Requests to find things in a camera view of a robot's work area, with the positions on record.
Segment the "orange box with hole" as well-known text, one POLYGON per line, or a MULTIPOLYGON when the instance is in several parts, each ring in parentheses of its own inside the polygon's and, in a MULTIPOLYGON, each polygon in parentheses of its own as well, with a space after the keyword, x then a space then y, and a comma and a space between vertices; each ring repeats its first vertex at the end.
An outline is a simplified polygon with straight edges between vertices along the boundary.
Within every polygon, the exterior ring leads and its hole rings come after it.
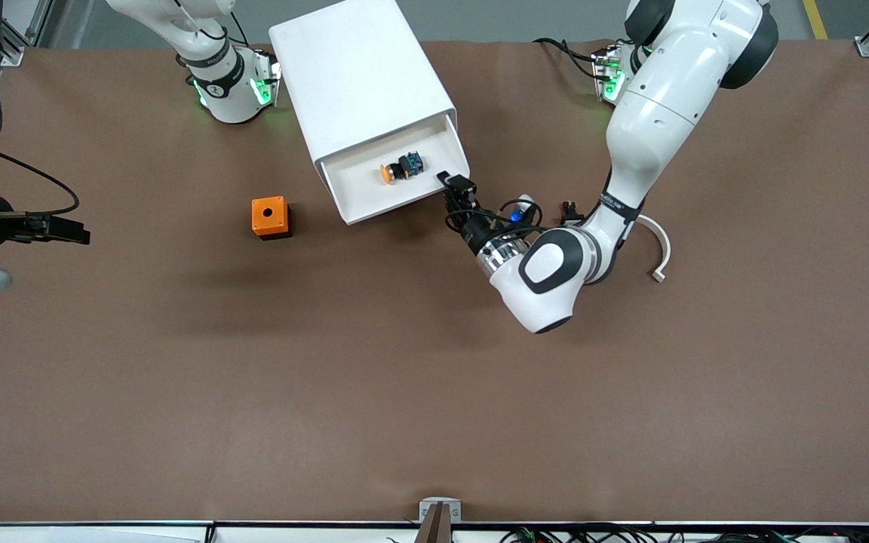
POLYGON ((251 229, 263 241, 293 237, 293 208, 283 196, 253 199, 251 229))

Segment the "orange push button switch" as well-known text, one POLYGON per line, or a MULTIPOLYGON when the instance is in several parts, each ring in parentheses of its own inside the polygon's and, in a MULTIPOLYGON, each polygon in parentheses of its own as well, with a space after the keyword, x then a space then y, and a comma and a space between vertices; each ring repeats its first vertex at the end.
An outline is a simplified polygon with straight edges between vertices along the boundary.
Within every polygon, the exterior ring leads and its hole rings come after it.
POLYGON ((424 171, 425 162, 419 152, 407 152, 406 155, 401 155, 396 162, 379 166, 382 181, 387 185, 414 178, 424 171))

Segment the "white curved plastic arc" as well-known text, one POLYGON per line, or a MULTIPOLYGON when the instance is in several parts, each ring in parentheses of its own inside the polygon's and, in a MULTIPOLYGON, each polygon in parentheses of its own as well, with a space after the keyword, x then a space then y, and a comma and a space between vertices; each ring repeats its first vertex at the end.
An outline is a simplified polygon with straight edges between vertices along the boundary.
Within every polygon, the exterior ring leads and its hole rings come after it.
POLYGON ((672 257, 672 244, 669 234, 667 234, 665 228, 661 226, 661 223, 658 223, 658 221, 655 221, 652 217, 646 216, 646 214, 641 214, 637 218, 637 222, 652 232, 656 237, 656 240, 659 242, 659 246, 661 247, 661 262, 659 262, 654 271, 652 271, 652 278, 654 278, 658 283, 663 283, 666 279, 665 271, 667 265, 672 257))

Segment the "grey metal mounting bracket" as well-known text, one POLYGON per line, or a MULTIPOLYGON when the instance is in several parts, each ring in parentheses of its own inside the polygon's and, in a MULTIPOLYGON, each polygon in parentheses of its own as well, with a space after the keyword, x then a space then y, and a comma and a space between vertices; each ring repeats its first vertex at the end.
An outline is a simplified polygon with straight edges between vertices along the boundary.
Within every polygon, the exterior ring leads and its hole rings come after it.
POLYGON ((462 503, 459 499, 451 497, 428 497, 421 499, 418 503, 418 523, 423 523, 425 516, 428 514, 428 510, 434 508, 438 503, 445 504, 444 515, 448 516, 450 523, 462 522, 462 503))

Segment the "brown table cover sheet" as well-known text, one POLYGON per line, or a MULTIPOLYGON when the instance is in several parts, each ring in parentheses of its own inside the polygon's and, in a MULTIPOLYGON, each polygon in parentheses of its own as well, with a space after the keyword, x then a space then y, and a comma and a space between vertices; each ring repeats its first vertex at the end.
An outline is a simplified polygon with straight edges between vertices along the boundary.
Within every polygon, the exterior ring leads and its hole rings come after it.
POLYGON ((167 51, 30 51, 0 150, 89 245, 4 244, 0 521, 869 522, 869 60, 722 90, 570 322, 528 333, 444 203, 345 225, 287 96, 215 121, 167 51), (293 237, 263 241, 253 199, 293 237))

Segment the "white plastic drawer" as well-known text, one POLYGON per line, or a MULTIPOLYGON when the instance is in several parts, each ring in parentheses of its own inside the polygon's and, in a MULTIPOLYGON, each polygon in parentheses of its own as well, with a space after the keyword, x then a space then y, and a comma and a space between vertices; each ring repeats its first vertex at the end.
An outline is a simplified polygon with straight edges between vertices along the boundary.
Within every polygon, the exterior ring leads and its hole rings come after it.
POLYGON ((438 174, 469 176, 468 158, 450 115, 435 115, 370 141, 335 152, 318 162, 341 219, 352 225, 436 195, 444 188, 438 174), (423 171, 386 182, 382 167, 416 152, 423 171))

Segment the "brown metal support bar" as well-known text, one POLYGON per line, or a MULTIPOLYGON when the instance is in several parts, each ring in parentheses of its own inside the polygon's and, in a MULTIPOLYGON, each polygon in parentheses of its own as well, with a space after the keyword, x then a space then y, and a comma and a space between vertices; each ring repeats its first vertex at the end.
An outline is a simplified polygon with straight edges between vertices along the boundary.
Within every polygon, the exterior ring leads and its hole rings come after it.
POLYGON ((413 543, 453 543, 452 512, 449 502, 428 503, 413 543))

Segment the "white drawer cabinet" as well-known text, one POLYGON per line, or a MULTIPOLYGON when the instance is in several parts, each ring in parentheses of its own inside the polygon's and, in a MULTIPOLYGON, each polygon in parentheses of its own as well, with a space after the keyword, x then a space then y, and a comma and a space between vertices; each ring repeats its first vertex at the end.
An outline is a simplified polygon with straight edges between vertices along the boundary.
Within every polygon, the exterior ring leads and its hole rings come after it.
POLYGON ((396 0, 342 0, 269 28, 318 175, 327 161, 456 107, 396 0))

